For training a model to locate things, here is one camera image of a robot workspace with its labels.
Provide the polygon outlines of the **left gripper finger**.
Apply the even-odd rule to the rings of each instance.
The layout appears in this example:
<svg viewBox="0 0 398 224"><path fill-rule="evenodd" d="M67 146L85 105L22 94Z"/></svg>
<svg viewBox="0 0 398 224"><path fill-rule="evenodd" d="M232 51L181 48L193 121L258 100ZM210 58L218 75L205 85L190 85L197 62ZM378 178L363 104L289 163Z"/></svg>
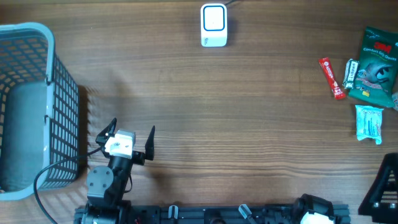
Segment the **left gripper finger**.
<svg viewBox="0 0 398 224"><path fill-rule="evenodd" d="M105 127L96 137L96 140L108 140L110 137L114 136L114 131L116 129L117 118L113 118L111 122Z"/></svg>
<svg viewBox="0 0 398 224"><path fill-rule="evenodd" d="M145 144L145 154L146 160L153 161L154 160L154 136L155 136L155 126L152 127L149 137L147 138Z"/></svg>

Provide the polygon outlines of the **red Nescafe coffee stick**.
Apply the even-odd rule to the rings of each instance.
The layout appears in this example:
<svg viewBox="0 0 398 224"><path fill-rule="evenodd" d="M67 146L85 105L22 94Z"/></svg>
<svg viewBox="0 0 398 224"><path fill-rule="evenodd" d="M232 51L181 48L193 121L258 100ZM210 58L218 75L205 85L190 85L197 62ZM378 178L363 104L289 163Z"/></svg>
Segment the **red Nescafe coffee stick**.
<svg viewBox="0 0 398 224"><path fill-rule="evenodd" d="M333 93L333 96L336 100L342 100L346 97L345 93L341 90L339 84L335 80L335 75L330 63L330 59L328 57L326 58L321 58L318 60L318 63L320 64L326 80L329 84L329 87L331 88L331 91Z"/></svg>

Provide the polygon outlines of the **green white gum box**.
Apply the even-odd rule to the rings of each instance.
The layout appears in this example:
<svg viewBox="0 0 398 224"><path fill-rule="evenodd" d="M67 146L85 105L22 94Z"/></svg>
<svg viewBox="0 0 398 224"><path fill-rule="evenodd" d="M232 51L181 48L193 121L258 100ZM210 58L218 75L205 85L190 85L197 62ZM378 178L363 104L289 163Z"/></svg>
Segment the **green white gum box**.
<svg viewBox="0 0 398 224"><path fill-rule="evenodd" d="M343 80L343 87L345 89L352 89L354 87L354 80L358 72L359 61L349 59L346 63L345 77Z"/></svg>

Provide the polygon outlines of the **teal wet wipes pack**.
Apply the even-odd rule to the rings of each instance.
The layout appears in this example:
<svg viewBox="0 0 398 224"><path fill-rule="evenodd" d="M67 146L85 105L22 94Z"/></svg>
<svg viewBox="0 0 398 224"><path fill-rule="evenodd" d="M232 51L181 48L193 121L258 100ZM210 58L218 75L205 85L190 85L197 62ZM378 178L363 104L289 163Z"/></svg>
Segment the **teal wet wipes pack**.
<svg viewBox="0 0 398 224"><path fill-rule="evenodd" d="M382 144L383 109L365 105L356 105L355 108L357 140L373 139L377 145Z"/></svg>

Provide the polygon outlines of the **green 3M gloves package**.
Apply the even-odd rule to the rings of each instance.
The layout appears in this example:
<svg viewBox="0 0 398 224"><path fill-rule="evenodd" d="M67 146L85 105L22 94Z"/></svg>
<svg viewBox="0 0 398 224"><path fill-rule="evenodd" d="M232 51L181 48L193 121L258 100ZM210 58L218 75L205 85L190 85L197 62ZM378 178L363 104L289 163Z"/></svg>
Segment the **green 3M gloves package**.
<svg viewBox="0 0 398 224"><path fill-rule="evenodd" d="M367 27L360 48L358 71L349 96L392 108L392 89L396 76L397 34Z"/></svg>

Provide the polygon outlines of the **green lid jar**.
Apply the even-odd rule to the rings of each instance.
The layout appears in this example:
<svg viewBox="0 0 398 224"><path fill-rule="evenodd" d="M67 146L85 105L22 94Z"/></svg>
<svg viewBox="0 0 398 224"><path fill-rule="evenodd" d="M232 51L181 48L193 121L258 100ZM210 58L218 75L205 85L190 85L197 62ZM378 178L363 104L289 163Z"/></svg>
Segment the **green lid jar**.
<svg viewBox="0 0 398 224"><path fill-rule="evenodd" d="M398 111L398 92L392 94L392 101L394 103L394 109Z"/></svg>

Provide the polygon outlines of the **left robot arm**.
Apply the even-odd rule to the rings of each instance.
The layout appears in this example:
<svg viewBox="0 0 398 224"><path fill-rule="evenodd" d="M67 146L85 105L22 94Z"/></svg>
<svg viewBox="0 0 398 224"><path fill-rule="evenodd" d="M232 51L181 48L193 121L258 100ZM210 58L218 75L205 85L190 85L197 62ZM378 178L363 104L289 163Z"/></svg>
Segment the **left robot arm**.
<svg viewBox="0 0 398 224"><path fill-rule="evenodd" d="M106 166L97 166L87 175L87 203L82 211L76 211L77 224L127 223L131 202L124 200L128 193L127 184L132 183L133 165L143 166L145 161L154 159L155 127L151 128L145 144L145 151L134 150L136 134L116 130L114 118L96 137L100 151L109 159Z"/></svg>

